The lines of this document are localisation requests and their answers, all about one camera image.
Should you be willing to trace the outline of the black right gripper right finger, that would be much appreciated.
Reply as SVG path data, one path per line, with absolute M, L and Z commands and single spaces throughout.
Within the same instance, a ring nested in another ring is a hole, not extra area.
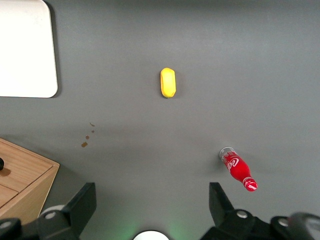
M 269 223 L 262 221 L 244 209 L 236 209 L 218 182 L 209 184 L 209 210 L 214 226 L 202 240 L 290 240 L 287 227 L 280 220 L 285 216 L 275 216 Z

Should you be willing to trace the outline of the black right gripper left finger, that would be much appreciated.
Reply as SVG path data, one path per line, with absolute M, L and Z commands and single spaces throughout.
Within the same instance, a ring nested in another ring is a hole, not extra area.
M 2 240 L 78 240 L 97 207 L 96 185 L 87 182 L 65 205 L 47 208 L 32 222 L 0 221 Z

